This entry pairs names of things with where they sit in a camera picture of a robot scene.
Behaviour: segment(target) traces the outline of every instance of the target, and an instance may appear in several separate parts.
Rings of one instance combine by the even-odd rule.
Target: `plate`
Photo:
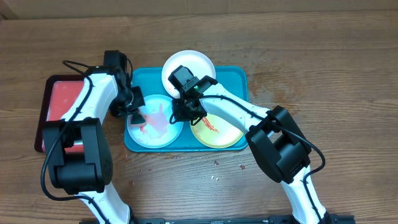
[[[230,147],[243,136],[238,128],[212,114],[207,114],[197,125],[191,125],[191,130],[198,141],[215,149]]]
[[[180,135],[183,122],[170,124],[172,115],[172,99],[164,95],[144,97],[145,106],[140,107],[146,119],[146,125],[131,126],[131,115],[127,117],[127,130],[131,138],[140,146],[158,149],[167,146]]]
[[[180,65],[189,68],[193,75],[199,79],[203,78],[205,75],[216,78],[214,65],[206,55],[194,50],[177,52],[166,61],[162,69],[163,87],[166,92],[174,98],[180,98],[180,93],[169,82],[168,77]]]

